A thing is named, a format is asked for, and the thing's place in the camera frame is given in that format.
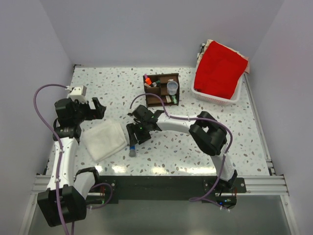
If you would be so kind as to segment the green translucent cap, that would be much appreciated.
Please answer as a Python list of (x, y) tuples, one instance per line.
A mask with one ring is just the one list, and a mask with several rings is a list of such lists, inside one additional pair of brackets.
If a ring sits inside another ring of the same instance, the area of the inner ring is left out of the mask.
[(174, 103), (174, 104), (177, 104), (177, 99), (176, 99), (176, 96), (175, 96), (175, 95), (172, 96), (172, 100), (173, 100), (173, 103)]

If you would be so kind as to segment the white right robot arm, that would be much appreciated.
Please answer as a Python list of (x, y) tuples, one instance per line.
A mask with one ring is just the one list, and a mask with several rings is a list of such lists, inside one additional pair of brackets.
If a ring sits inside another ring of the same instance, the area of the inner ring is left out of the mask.
[(238, 173), (227, 157), (233, 141), (232, 134), (208, 112), (202, 111), (197, 116), (173, 116), (165, 110), (152, 112), (139, 105), (129, 111), (128, 115), (134, 119), (132, 123), (126, 125), (130, 147), (150, 140), (150, 133), (153, 131), (189, 134), (198, 148), (211, 157), (217, 170), (216, 186), (223, 192), (230, 192), (235, 187)]

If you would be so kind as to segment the clear jar of paperclips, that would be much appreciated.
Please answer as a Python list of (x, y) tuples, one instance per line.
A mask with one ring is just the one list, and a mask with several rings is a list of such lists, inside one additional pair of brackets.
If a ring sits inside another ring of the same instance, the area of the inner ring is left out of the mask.
[(176, 95), (179, 85), (176, 81), (169, 81), (166, 85), (168, 95)]

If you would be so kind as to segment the blue grey stamp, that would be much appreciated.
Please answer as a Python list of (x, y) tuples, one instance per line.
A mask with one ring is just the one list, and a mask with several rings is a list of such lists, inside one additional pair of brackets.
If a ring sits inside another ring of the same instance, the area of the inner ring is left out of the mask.
[(129, 156), (130, 157), (135, 157), (136, 156), (136, 150), (135, 150), (135, 146), (130, 146), (129, 148)]

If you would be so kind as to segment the beige small tube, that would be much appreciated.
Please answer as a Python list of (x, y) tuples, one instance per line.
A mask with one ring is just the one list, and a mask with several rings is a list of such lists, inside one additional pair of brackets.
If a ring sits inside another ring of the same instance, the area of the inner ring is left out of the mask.
[(170, 96), (166, 96), (166, 100), (167, 100), (167, 103), (171, 103), (172, 101), (171, 101), (171, 98), (170, 98)]

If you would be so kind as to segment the brown wooden desk organizer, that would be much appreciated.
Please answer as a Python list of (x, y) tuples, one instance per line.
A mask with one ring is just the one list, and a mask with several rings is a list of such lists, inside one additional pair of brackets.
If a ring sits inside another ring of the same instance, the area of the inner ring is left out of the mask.
[[(159, 81), (160, 84), (159, 84), (159, 87), (152, 87), (152, 85), (150, 85), (151, 87), (148, 88), (148, 87), (144, 86), (144, 92), (146, 94), (150, 93), (150, 94), (155, 94), (155, 95), (159, 96), (162, 99), (162, 101), (164, 102), (165, 106), (178, 106), (179, 105), (180, 84), (179, 84), (179, 74), (178, 73), (149, 74), (147, 76), (148, 76), (148, 78), (150, 78), (152, 83)], [(176, 81), (179, 85), (178, 91), (175, 95), (176, 99), (177, 99), (177, 104), (173, 103), (172, 95), (168, 95), (168, 93), (167, 93), (166, 85), (169, 81)], [(145, 76), (144, 75), (143, 75), (143, 84), (145, 84)], [(171, 103), (167, 103), (167, 100), (166, 100), (167, 95), (170, 96), (171, 101), (172, 101)]]

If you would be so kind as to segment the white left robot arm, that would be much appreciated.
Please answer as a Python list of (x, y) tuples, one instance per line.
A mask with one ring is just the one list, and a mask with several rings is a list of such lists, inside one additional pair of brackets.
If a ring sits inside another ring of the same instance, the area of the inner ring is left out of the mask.
[(50, 227), (83, 220), (87, 214), (88, 192), (101, 188), (99, 173), (95, 167), (74, 172), (74, 158), (80, 143), (81, 123), (102, 119), (106, 107), (98, 98), (89, 103), (63, 98), (55, 102), (57, 118), (53, 123), (55, 160), (53, 171), (44, 192), (38, 194), (38, 205)]

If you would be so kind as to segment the orange capped black highlighter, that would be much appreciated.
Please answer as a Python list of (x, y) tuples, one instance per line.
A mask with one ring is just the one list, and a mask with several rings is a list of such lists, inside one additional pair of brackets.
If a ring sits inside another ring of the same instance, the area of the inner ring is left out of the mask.
[(146, 78), (146, 79), (145, 79), (145, 83), (147, 83), (148, 85), (151, 85), (151, 84), (152, 84), (150, 78)]

